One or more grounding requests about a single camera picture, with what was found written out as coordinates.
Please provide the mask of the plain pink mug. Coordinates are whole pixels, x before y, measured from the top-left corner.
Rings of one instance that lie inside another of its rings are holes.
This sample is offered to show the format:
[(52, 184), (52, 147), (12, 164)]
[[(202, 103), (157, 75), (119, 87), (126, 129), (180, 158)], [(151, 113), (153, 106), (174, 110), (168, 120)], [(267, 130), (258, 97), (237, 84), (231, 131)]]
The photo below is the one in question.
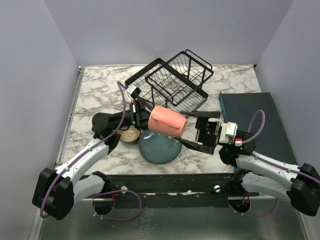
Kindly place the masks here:
[(160, 105), (153, 108), (148, 119), (149, 130), (171, 137), (181, 137), (186, 126), (183, 115)]

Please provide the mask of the black wire dish rack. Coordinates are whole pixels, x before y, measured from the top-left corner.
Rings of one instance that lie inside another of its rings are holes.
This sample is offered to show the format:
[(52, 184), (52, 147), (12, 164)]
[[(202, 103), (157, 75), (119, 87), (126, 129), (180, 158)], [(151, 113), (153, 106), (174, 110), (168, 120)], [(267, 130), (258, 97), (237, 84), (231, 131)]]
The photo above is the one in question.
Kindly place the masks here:
[(176, 112), (198, 110), (209, 95), (203, 85), (214, 74), (213, 66), (189, 49), (168, 61), (157, 58), (125, 81), (151, 107), (160, 105)]

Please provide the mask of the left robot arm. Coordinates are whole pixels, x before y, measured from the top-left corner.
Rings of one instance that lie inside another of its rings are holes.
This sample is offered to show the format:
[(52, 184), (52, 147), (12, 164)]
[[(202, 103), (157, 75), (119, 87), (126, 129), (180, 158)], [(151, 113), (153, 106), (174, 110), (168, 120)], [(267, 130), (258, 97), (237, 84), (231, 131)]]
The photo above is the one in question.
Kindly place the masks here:
[(62, 220), (75, 203), (90, 196), (104, 198), (117, 190), (106, 174), (95, 171), (86, 176), (85, 173), (117, 147), (121, 137), (117, 129), (131, 125), (146, 129), (152, 110), (152, 106), (138, 98), (123, 112), (96, 113), (92, 118), (94, 135), (89, 144), (64, 164), (41, 171), (32, 204), (48, 216)]

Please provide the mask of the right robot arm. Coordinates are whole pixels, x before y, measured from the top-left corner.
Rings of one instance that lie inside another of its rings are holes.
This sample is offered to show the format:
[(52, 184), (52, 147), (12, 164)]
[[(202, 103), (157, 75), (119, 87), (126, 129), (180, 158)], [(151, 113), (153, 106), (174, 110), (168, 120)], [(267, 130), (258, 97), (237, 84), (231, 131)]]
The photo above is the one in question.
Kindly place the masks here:
[(190, 150), (213, 154), (221, 146), (219, 157), (238, 169), (230, 182), (230, 191), (241, 196), (259, 193), (289, 202), (297, 211), (314, 217), (320, 208), (320, 175), (310, 164), (289, 164), (255, 151), (259, 132), (241, 131), (235, 122), (219, 120), (219, 111), (184, 111), (196, 118), (195, 141), (180, 139)]

